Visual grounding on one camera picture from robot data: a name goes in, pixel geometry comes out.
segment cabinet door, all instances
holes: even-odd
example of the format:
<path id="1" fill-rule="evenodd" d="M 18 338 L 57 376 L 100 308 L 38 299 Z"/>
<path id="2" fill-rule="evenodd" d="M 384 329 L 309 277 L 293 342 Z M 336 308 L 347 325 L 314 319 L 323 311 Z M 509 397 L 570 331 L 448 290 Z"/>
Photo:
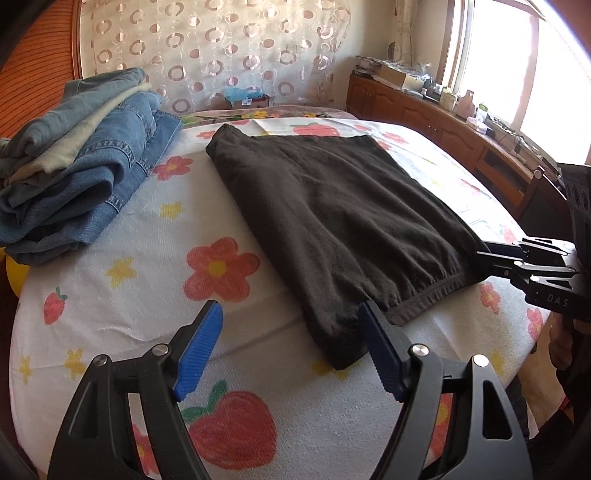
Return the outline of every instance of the cabinet door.
<path id="1" fill-rule="evenodd" d="M 359 119 L 363 119 L 366 101 L 369 99 L 368 88 L 362 79 L 355 76 L 349 78 L 347 92 L 347 110 Z"/>
<path id="2" fill-rule="evenodd" d="M 387 124 L 399 123 L 402 107 L 400 94 L 397 94 L 391 88 L 381 88 L 380 86 L 376 89 L 372 100 L 370 120 Z"/>
<path id="3" fill-rule="evenodd" d="M 433 131 L 433 141 L 469 171 L 474 171 L 485 147 L 476 132 L 443 115 Z"/>
<path id="4" fill-rule="evenodd" d="M 424 103 L 411 97 L 402 100 L 402 109 L 398 123 L 429 137 L 432 127 L 437 122 L 437 113 Z"/>

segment blue gripper pad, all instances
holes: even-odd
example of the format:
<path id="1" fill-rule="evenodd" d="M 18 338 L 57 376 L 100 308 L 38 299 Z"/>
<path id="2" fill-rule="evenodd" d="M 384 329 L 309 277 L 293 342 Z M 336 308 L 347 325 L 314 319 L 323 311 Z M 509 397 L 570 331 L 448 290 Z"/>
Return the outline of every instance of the blue gripper pad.
<path id="1" fill-rule="evenodd" d="M 400 327 L 390 325 L 373 300 L 365 301 L 359 306 L 358 319 L 371 360 L 378 371 L 384 390 L 394 395 L 396 400 L 405 401 L 410 392 L 403 380 L 410 364 L 408 355 L 410 341 L 402 330 L 400 330 L 402 338 L 386 333 L 385 329 L 395 330 Z M 398 353 L 392 342 L 398 347 Z"/>
<path id="2" fill-rule="evenodd" d="M 173 395 L 177 402 L 183 401 L 197 388 L 205 365 L 222 331 L 222 324 L 222 306 L 215 302 L 178 361 L 177 381 L 173 387 Z"/>

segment stack of folded clothes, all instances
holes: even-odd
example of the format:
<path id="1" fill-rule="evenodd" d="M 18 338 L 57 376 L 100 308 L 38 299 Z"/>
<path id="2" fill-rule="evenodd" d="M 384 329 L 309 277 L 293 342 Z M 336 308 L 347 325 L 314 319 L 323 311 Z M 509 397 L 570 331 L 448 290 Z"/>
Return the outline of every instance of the stack of folded clothes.
<path id="1" fill-rule="evenodd" d="M 25 265 L 91 244 L 172 143 L 139 68 L 66 83 L 61 104 L 0 140 L 0 247 Z"/>

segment yellow balloon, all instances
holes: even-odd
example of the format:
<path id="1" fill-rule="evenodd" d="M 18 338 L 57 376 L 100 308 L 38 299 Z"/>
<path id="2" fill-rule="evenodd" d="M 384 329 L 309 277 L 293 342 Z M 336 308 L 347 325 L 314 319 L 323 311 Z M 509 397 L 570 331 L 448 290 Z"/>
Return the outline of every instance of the yellow balloon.
<path id="1" fill-rule="evenodd" d="M 6 275 L 14 294 L 21 298 L 22 285 L 29 272 L 28 265 L 16 263 L 11 257 L 6 257 Z"/>

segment hand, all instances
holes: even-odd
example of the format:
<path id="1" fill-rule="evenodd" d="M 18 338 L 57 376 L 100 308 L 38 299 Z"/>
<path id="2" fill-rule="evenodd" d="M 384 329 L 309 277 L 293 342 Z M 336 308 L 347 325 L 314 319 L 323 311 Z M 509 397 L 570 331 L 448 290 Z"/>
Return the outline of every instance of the hand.
<path id="1" fill-rule="evenodd" d="M 573 362 L 573 334 L 564 325 L 564 318 L 558 313 L 552 314 L 554 321 L 550 327 L 550 344 L 548 351 L 550 353 L 550 361 L 558 370 L 566 370 Z M 574 328 L 584 334 L 591 333 L 591 323 L 573 320 Z"/>

